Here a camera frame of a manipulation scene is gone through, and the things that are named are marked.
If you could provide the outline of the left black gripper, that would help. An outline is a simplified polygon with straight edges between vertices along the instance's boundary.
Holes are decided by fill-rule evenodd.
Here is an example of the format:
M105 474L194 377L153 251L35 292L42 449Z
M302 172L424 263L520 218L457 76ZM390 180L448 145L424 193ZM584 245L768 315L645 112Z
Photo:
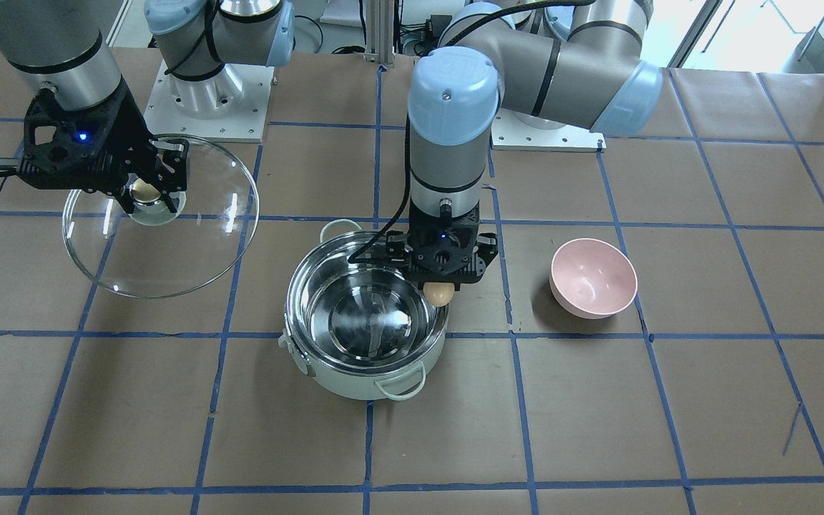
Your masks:
M432 217L412 207L408 232L386 233L382 262L420 288L478 283L499 253L496 232L480 232L480 224L477 207L460 217Z

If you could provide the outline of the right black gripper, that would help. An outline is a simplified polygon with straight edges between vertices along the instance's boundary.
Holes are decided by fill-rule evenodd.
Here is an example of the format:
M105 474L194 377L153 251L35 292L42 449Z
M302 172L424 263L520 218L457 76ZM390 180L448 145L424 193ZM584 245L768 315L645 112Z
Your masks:
M82 190L111 196L134 214L131 180L157 189L171 214L180 214L189 177L190 143L151 133L133 94L118 85L93 107L69 111L54 86L36 92L24 119L19 159L0 159L0 178L16 177L39 190Z

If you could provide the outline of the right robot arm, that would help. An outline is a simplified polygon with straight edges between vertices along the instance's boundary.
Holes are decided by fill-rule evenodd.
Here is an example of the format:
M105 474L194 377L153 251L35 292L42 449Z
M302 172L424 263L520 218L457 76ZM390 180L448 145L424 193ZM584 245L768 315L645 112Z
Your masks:
M289 1L147 1L144 16L184 114L232 113L243 101L233 66L281 67L293 52ZM81 1L0 1L0 52L34 91L23 153L0 159L0 178L101 192L142 225L182 212L192 138L148 129Z

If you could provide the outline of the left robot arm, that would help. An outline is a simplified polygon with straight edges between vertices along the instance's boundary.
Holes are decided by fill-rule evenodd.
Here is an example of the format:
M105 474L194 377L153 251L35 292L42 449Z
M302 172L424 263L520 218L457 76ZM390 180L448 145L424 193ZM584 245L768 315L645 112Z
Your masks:
M653 114L660 68L641 57L651 1L467 4L408 92L403 199L408 231L386 225L352 261L395 268L413 286L481 280L498 253L480 232L480 189L500 109L606 136L632 136Z

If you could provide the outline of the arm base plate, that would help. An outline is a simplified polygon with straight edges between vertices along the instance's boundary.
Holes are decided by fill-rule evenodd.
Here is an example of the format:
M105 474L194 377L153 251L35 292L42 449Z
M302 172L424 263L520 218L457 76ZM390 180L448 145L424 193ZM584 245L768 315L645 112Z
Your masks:
M199 82L183 81L166 68L161 63L142 111L151 132L262 143L275 68L229 63Z
M494 149L517 151L596 152L607 147L604 135L501 110L491 125Z

